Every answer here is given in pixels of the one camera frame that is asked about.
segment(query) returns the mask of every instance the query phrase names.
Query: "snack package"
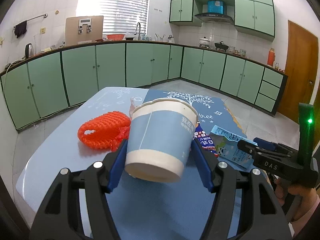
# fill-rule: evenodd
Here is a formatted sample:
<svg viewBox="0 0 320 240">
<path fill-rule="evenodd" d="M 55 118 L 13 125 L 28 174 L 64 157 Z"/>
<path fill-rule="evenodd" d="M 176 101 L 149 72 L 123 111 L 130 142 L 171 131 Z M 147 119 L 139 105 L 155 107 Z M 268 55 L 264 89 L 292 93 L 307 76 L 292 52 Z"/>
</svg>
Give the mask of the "snack package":
<svg viewBox="0 0 320 240">
<path fill-rule="evenodd" d="M 214 146 L 212 139 L 201 128 L 200 122 L 197 122 L 194 138 L 197 138 L 199 140 L 203 149 L 212 152 L 216 157 L 218 157 L 218 154 L 216 152 L 216 147 Z"/>
<path fill-rule="evenodd" d="M 252 156 L 238 149 L 237 143 L 240 140 L 245 140 L 254 145 L 255 142 L 248 140 L 242 136 L 231 133 L 223 128 L 215 125 L 210 133 L 219 156 L 226 158 L 233 163 L 236 163 L 244 168 L 249 168 L 253 163 Z"/>
</svg>

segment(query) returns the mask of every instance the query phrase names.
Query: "faucet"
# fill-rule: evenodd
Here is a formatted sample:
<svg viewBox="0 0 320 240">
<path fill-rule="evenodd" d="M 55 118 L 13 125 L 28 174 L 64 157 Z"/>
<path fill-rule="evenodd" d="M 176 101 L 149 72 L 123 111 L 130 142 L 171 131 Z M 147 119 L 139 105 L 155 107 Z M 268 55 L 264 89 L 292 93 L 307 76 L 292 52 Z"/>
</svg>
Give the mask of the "faucet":
<svg viewBox="0 0 320 240">
<path fill-rule="evenodd" d="M 140 41 L 140 31 L 141 31 L 141 24 L 140 24 L 140 22 L 138 22 L 138 23 L 137 23 L 136 31 L 135 31 L 134 35 L 137 35 L 138 25 L 139 25 L 139 36 L 138 36 L 138 41 Z"/>
</svg>

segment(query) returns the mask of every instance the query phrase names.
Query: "bottle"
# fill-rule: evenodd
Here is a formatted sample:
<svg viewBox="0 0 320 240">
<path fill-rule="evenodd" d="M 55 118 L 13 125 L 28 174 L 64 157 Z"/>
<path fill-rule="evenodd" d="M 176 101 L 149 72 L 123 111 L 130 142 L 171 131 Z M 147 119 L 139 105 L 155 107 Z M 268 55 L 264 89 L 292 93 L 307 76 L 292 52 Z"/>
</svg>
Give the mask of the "bottle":
<svg viewBox="0 0 320 240">
<path fill-rule="evenodd" d="M 267 64 L 268 64 L 269 66 L 273 66 L 273 62 L 275 61 L 275 59 L 276 59 L 275 50 L 274 50 L 273 48 L 271 48 L 271 49 L 269 50 L 269 55 L 268 55 L 268 62 L 267 62 Z"/>
</svg>

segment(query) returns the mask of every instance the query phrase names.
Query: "blue table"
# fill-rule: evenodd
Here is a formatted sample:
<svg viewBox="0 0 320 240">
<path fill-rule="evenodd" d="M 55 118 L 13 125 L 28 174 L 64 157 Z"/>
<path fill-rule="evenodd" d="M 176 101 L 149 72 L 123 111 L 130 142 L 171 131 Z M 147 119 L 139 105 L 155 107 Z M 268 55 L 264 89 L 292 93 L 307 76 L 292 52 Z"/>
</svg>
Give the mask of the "blue table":
<svg viewBox="0 0 320 240">
<path fill-rule="evenodd" d="M 89 149 L 79 141 L 77 131 L 84 122 L 110 111 L 129 115 L 130 98 L 138 106 L 161 97 L 179 98 L 192 104 L 199 113 L 201 127 L 208 134 L 216 124 L 246 137 L 220 98 L 139 88 L 104 88 L 78 108 L 36 150 L 18 179 L 19 194 L 37 211 L 60 169 L 85 170 L 95 161 L 102 161 L 109 152 Z M 122 240 L 199 240 L 214 194 L 203 187 L 190 156 L 178 183 L 134 179 L 124 171 L 119 186 L 106 197 Z M 229 236 L 236 234 L 240 203 L 241 192 L 238 191 Z M 89 236 L 91 229 L 84 190 L 80 190 L 80 209 L 84 232 Z"/>
</svg>

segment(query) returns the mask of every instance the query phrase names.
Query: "towel rack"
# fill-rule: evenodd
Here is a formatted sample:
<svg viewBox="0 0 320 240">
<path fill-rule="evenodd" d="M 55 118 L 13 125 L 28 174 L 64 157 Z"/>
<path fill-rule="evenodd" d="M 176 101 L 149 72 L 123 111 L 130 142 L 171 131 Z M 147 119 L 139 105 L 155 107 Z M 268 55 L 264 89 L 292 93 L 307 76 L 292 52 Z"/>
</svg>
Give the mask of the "towel rack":
<svg viewBox="0 0 320 240">
<path fill-rule="evenodd" d="M 33 18 L 31 18 L 31 19 L 29 19 L 29 20 L 26 20 L 26 21 L 30 21 L 30 20 L 33 20 L 33 19 L 36 19 L 36 18 L 39 18 L 39 17 L 41 17 L 41 16 L 43 16 L 44 18 L 47 18 L 48 17 L 48 14 L 46 13 L 46 14 L 42 14 L 42 15 L 39 15 L 39 16 L 36 16 L 36 17 L 33 17 Z"/>
</svg>

